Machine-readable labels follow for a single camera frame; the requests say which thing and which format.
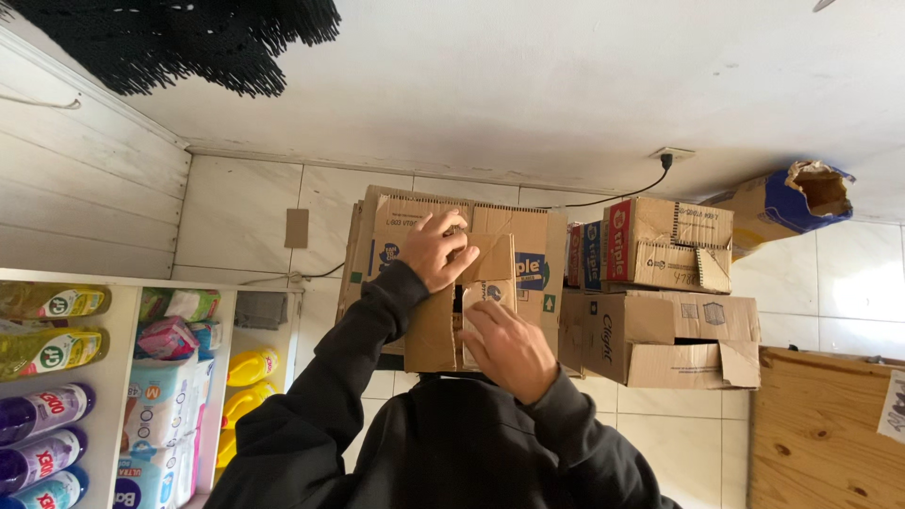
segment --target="gray cloth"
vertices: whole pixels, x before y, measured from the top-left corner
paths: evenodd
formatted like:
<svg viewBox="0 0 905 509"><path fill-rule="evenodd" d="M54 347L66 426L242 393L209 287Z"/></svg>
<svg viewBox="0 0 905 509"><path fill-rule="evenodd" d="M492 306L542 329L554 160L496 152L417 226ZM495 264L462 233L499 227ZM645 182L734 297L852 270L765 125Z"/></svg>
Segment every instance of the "gray cloth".
<svg viewBox="0 0 905 509"><path fill-rule="evenodd" d="M276 331L289 321L289 297L282 292L239 292L235 301L235 326Z"/></svg>

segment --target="electrical outlet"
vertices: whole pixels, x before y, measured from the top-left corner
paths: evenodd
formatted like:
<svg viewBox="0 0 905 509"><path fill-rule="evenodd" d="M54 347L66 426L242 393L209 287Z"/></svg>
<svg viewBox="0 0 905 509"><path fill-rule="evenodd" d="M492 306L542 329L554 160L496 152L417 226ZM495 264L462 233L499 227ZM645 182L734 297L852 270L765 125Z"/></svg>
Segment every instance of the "electrical outlet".
<svg viewBox="0 0 905 509"><path fill-rule="evenodd" d="M672 164L681 163L685 159L690 159L694 157L694 150L686 150L686 149L674 149L673 147L663 147L662 149L657 150L650 156L647 156L651 159L660 159L660 156L663 154L672 154Z"/></svg>

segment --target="sleeve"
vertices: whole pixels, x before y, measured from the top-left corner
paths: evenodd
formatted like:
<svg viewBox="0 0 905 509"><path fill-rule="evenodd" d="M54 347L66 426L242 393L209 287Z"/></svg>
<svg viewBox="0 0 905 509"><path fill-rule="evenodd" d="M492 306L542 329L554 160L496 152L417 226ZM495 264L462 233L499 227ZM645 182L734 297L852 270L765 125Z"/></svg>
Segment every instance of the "sleeve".
<svg viewBox="0 0 905 509"><path fill-rule="evenodd" d="M559 456L577 507L681 509L660 494L644 456L597 421L594 401L563 370L540 400L523 409L535 421L540 444Z"/></svg>
<svg viewBox="0 0 905 509"><path fill-rule="evenodd" d="M364 283L287 393L236 423L237 454L205 508L340 505L348 484L342 453L364 426L361 394L380 348L405 333L409 311L428 295L399 261Z"/></svg>

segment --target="stack of cardboard boxes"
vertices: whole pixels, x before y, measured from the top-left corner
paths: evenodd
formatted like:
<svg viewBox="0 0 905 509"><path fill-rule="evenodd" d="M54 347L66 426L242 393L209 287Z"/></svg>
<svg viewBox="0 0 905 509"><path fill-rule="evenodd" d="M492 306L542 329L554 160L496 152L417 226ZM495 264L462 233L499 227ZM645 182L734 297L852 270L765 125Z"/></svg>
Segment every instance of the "stack of cardboard boxes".
<svg viewBox="0 0 905 509"><path fill-rule="evenodd" d="M569 225L560 362L629 387L759 387L757 305L728 296L732 218L637 197Z"/></svg>
<svg viewBox="0 0 905 509"><path fill-rule="evenodd" d="M404 338L384 352L405 355L406 371L477 370L455 332L470 326L462 323L463 306L493 299L540 325L557 353L567 221L548 210L369 187L352 211L337 320L360 298L361 284L399 256L412 225L452 209L468 222L465 233L481 255L455 285L421 303Z"/></svg>

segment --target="tile floor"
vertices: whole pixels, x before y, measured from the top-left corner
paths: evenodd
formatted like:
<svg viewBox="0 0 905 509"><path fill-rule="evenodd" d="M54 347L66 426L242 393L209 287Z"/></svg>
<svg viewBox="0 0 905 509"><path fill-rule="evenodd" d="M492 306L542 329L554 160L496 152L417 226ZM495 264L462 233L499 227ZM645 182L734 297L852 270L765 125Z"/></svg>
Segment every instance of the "tile floor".
<svg viewBox="0 0 905 509"><path fill-rule="evenodd" d="M563 205L599 195L414 178L347 169L195 157L176 247L174 279L243 283L289 270L326 272L345 256L352 204L369 184L522 206ZM282 246L285 208L309 208L310 249ZM603 205L566 209L591 221ZM734 295L757 298L763 342L803 350L905 359L902 226L850 221L766 245L732 265ZM303 297L296 369L333 324L339 277L294 284ZM285 281L265 283L285 288ZM362 398L367 422L384 401L417 382L377 372ZM663 492L691 508L744 507L748 393L628 389L608 379L574 380L647 456ZM343 455L355 464L364 433Z"/></svg>

